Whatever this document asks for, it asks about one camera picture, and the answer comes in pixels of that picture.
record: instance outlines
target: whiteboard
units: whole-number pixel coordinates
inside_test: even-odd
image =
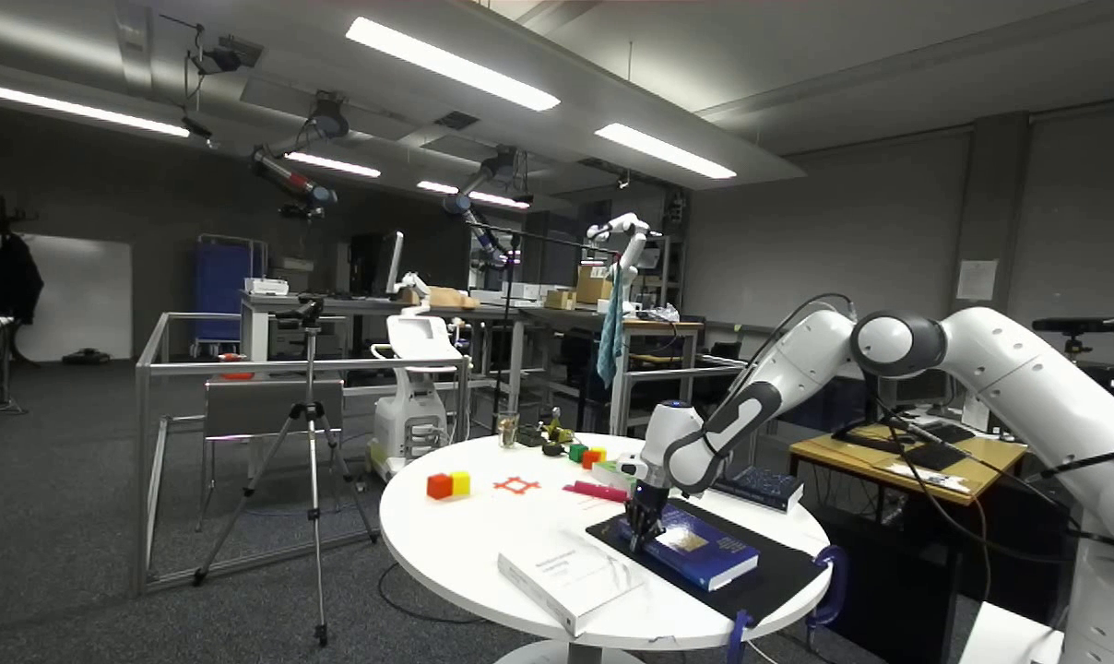
[[[64,360],[86,346],[111,357],[134,357],[134,265],[129,242],[33,237],[30,242],[46,290],[33,323],[19,332],[30,360]]]

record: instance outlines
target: ceiling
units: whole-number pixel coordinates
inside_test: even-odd
[[[349,43],[370,13],[561,100],[523,109]],[[256,67],[185,56],[223,35]],[[801,177],[782,157],[989,114],[1114,100],[1114,0],[0,0],[0,86],[215,129],[250,153],[299,131],[319,93],[349,131],[314,151],[380,183],[453,182],[518,146],[493,188],[541,204],[638,174],[685,191]],[[729,182],[598,138],[626,123],[739,169]]]

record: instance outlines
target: yellow object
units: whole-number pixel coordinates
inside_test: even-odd
[[[456,289],[432,289],[432,306],[437,308],[480,308],[480,300]]]
[[[519,416],[512,416],[512,411],[499,416],[499,441],[518,447],[518,429],[519,429]]]
[[[571,308],[576,306],[576,290],[571,289],[556,289],[545,293],[545,308]]]
[[[450,472],[450,478],[453,478],[453,482],[450,482],[450,488],[453,488],[453,491],[450,491],[453,498],[467,498],[467,493],[472,493],[472,472]]]
[[[594,277],[590,265],[579,265],[576,303],[579,306],[598,306],[598,300],[609,300],[609,277]]]

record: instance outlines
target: round white table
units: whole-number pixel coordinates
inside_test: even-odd
[[[638,440],[620,434],[576,434],[576,441],[605,447],[609,458],[638,453],[642,447]],[[427,498],[427,474],[437,472],[467,472],[472,493],[442,500]],[[729,617],[701,605],[642,564],[635,564],[642,586],[594,611],[576,643],[556,617],[550,617],[499,570],[499,548],[518,539],[587,539],[587,545],[609,548],[587,534],[587,528],[620,516],[622,504],[565,491],[576,478],[601,482],[601,474],[587,472],[583,463],[545,458],[540,447],[503,447],[499,434],[453,441],[416,458],[383,488],[380,530],[395,559],[432,593],[503,628],[545,639],[545,646],[508,652],[506,664],[598,660],[601,650],[609,650],[601,660],[632,660],[615,650],[728,646],[736,630]],[[814,555],[828,545],[828,530],[797,500],[787,511],[721,491],[706,491],[694,500],[791,548]],[[766,611],[747,639],[775,633],[808,617],[823,600],[828,581],[831,570],[818,570],[787,605]]]

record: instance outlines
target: fluorescent light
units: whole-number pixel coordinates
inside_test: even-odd
[[[420,191],[440,191],[440,194],[456,194],[453,183],[442,182],[416,182]],[[486,206],[512,206],[512,211],[529,211],[529,204],[508,199],[508,194],[491,194],[491,191],[472,191],[472,199],[486,204]]]
[[[729,182],[729,177],[739,177],[736,169],[728,169],[728,166],[721,166],[721,161],[710,161],[710,157],[701,157],[701,153],[694,153],[694,151],[685,151],[685,146],[665,143],[665,138],[658,138],[658,135],[651,135],[651,131],[638,131],[638,129],[632,129],[632,126],[620,126],[620,123],[601,126],[598,135],[615,138],[615,143],[622,143],[622,146],[632,146],[632,151],[665,157],[665,161],[672,161],[672,166],[694,169],[694,174],[701,174],[701,177],[710,177],[710,182]]]
[[[550,109],[556,108],[561,100],[541,93],[541,89],[530,89],[518,78],[506,78],[499,71],[486,71],[472,57],[461,57],[453,52],[442,52],[437,43],[426,43],[411,34],[397,34],[397,30],[388,30],[380,22],[370,22],[370,18],[354,18],[349,30],[346,30],[349,41],[365,43],[365,47],[378,47],[383,56],[395,56],[395,57],[407,57],[420,71],[432,71],[432,73],[442,73],[442,78],[453,78],[461,86],[472,86],[472,89],[482,89],[491,95],[503,95],[508,103],[519,103],[519,108],[530,108],[530,109]]]
[[[354,174],[354,177],[380,177],[380,169],[372,169],[372,166],[338,161],[338,157],[321,157],[321,153],[308,153],[308,151],[292,151],[292,153],[284,153],[284,157],[308,161],[308,166],[321,166],[321,169]]]
[[[86,103],[65,103],[65,100],[51,100],[51,95],[33,95],[33,93],[24,93],[24,89],[0,89],[0,100],[24,103],[24,108],[46,108],[46,109],[54,109],[54,114],[76,114],[76,119],[97,119],[97,123],[111,123],[111,126],[129,126],[129,129],[145,129],[145,131],[188,135],[185,126],[151,123],[151,119],[117,114],[117,109],[86,108]]]

